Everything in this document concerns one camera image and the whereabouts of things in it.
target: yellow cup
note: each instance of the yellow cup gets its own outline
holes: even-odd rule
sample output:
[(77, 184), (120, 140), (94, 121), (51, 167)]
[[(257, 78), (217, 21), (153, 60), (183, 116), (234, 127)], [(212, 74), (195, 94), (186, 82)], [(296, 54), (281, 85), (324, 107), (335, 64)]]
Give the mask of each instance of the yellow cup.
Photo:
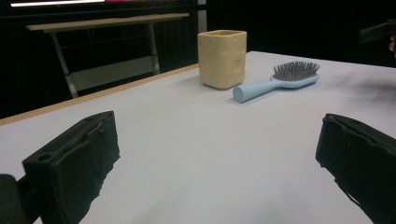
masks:
[(248, 33), (217, 30), (198, 34), (198, 62), (202, 83), (230, 89), (245, 77)]

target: hairbrush bristles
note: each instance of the hairbrush bristles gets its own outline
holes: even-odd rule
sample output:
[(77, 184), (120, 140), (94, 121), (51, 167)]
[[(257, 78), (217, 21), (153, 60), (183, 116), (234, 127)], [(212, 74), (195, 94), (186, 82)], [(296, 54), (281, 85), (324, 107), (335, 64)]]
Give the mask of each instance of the hairbrush bristles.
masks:
[(274, 67), (274, 78), (283, 81), (299, 81), (314, 76), (320, 66), (309, 62), (282, 63)]

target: light blue hairbrush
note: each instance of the light blue hairbrush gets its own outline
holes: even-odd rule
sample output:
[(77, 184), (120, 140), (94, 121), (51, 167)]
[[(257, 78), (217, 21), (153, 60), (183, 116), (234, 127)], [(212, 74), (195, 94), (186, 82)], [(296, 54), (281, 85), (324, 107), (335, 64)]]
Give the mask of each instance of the light blue hairbrush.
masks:
[(242, 84), (233, 88), (233, 98), (243, 103), (271, 89), (299, 88), (318, 81), (317, 71), (320, 66), (310, 62), (282, 63), (274, 67), (275, 74), (270, 81)]

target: table edge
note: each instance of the table edge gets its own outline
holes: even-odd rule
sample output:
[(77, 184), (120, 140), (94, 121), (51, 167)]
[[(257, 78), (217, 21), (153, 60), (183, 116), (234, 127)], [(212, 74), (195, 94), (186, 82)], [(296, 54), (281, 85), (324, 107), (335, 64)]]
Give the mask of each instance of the table edge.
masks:
[(54, 104), (54, 105), (48, 105), (48, 106), (40, 107), (40, 108), (35, 109), (35, 110), (27, 111), (27, 112), (24, 112), (24, 113), (21, 113), (21, 114), (18, 114), (18, 115), (14, 115), (14, 116), (11, 116), (11, 117), (0, 119), (0, 126), (6, 125), (6, 124), (9, 124), (9, 123), (13, 123), (13, 122), (16, 122), (16, 121), (20, 121), (20, 120), (23, 120), (23, 119), (29, 119), (29, 118), (32, 118), (32, 117), (35, 117), (35, 116), (38, 116), (38, 115), (41, 115), (41, 114), (49, 113), (51, 111), (62, 109), (62, 108), (68, 107), (70, 105), (81, 104), (83, 102), (87, 102), (87, 101), (90, 101), (90, 100), (93, 100), (93, 99), (96, 99), (96, 98), (99, 98), (99, 97), (102, 97), (102, 96), (106, 96), (106, 95), (109, 95), (109, 94), (112, 94), (112, 93), (115, 93), (115, 92), (118, 92), (118, 91), (124, 91), (124, 90), (130, 89), (130, 88), (135, 87), (135, 86), (140, 86), (140, 85), (143, 85), (145, 83), (149, 83), (150, 81), (154, 81), (154, 80), (158, 80), (160, 78), (170, 77), (170, 76), (177, 75), (177, 74), (180, 74), (180, 73), (183, 73), (183, 72), (186, 72), (186, 71), (190, 71), (190, 70), (195, 69), (195, 68), (198, 68), (198, 63), (192, 64), (192, 65), (188, 65), (188, 66), (185, 66), (185, 67), (181, 67), (181, 68), (178, 68), (178, 69), (166, 72), (166, 73), (161, 73), (159, 75), (155, 75), (155, 76), (152, 76), (152, 77), (139, 79), (137, 81), (126, 83), (126, 84), (123, 84), (123, 85), (119, 85), (117, 87), (113, 87), (113, 88), (106, 89), (106, 90), (103, 90), (103, 91), (97, 91), (97, 92), (94, 92), (94, 93), (91, 93), (91, 94), (88, 94), (88, 95), (84, 95), (84, 96), (80, 96), (80, 97), (75, 98), (75, 99), (63, 101), (63, 102), (60, 102), (60, 103), (57, 103), (57, 104)]

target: table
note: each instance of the table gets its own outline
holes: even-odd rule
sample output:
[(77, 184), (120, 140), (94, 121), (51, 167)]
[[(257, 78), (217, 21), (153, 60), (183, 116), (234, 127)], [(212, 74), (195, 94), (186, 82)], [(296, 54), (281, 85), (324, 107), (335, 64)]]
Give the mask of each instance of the table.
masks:
[[(91, 21), (69, 21), (48, 24), (27, 25), (30, 31), (43, 31), (50, 34), (52, 43), (55, 47), (59, 62), (64, 72), (64, 78), (73, 98), (78, 97), (78, 91), (107, 84), (109, 82), (133, 77), (148, 72), (154, 75), (160, 74), (158, 63), (157, 47), (154, 35), (154, 23), (159, 21), (174, 21), (188, 17), (189, 13), (170, 13), (159, 15), (136, 16), (130, 18), (109, 18)], [(150, 43), (151, 55), (126, 62), (113, 63), (84, 71), (70, 73), (61, 45), (57, 38), (57, 33), (76, 31), (83, 29), (97, 29), (109, 26), (125, 26), (134, 24), (146, 24), (148, 27), (148, 38)]]
[(81, 223), (372, 223), (315, 152), (326, 113), (396, 136), (396, 69), (251, 51), (244, 83), (300, 60), (320, 65), (316, 84), (244, 104), (192, 65), (2, 119), (0, 170), (21, 178), (24, 158), (113, 110), (120, 159)]

